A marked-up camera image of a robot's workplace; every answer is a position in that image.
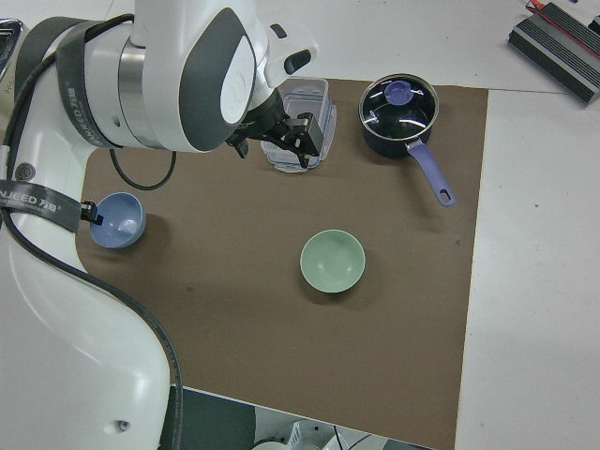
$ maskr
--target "glass lid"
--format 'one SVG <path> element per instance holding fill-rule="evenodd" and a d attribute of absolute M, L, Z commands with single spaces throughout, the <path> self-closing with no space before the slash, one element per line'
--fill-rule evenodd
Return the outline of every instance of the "glass lid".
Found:
<path fill-rule="evenodd" d="M 391 140 L 420 136 L 437 115 L 435 90 L 413 75 L 391 75 L 374 82 L 360 103 L 360 119 L 365 127 Z"/>

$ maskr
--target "pot handle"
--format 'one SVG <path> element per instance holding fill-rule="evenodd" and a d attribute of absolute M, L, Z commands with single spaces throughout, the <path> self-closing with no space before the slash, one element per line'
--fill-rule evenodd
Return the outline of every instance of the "pot handle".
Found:
<path fill-rule="evenodd" d="M 407 144 L 407 151 L 421 166 L 429 185 L 442 206 L 452 206 L 456 201 L 454 192 L 443 177 L 440 166 L 435 161 L 428 147 L 420 140 Z"/>

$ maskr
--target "purple lid knob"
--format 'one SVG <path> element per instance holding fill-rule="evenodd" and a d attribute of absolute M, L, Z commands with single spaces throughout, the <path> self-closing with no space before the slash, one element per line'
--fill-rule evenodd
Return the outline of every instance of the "purple lid knob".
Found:
<path fill-rule="evenodd" d="M 395 106 L 404 106 L 413 99 L 411 84 L 402 80 L 390 82 L 385 86 L 383 94 L 387 102 Z"/>

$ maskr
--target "saucepan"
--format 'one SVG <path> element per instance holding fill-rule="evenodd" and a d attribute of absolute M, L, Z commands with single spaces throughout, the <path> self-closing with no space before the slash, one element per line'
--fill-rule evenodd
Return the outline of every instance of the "saucepan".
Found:
<path fill-rule="evenodd" d="M 373 82 L 359 104 L 367 144 L 388 158 L 411 156 L 419 163 L 442 206 L 456 202 L 454 192 L 426 142 L 440 111 L 433 86 L 410 74 L 395 74 Z"/>

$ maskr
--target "white robotic arm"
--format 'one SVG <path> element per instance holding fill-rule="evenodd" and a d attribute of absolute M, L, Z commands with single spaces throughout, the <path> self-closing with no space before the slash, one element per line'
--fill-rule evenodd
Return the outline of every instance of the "white robotic arm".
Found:
<path fill-rule="evenodd" d="M 227 141 L 243 156 L 245 138 L 265 138 L 302 162 L 321 146 L 311 118 L 289 118 L 274 89 L 315 56 L 314 44 L 284 44 L 286 25 L 265 26 L 248 0 L 138 1 L 136 13 L 85 46 L 89 23 L 61 19 L 30 33 L 38 47 L 48 40 L 40 56 L 58 56 L 28 110 L 15 112 L 0 173 L 2 450 L 156 449 L 170 361 L 181 385 L 160 325 L 85 274 L 73 230 L 48 220 L 79 205 L 95 148 L 209 151 Z M 26 52 L 40 48 L 25 42 Z"/>

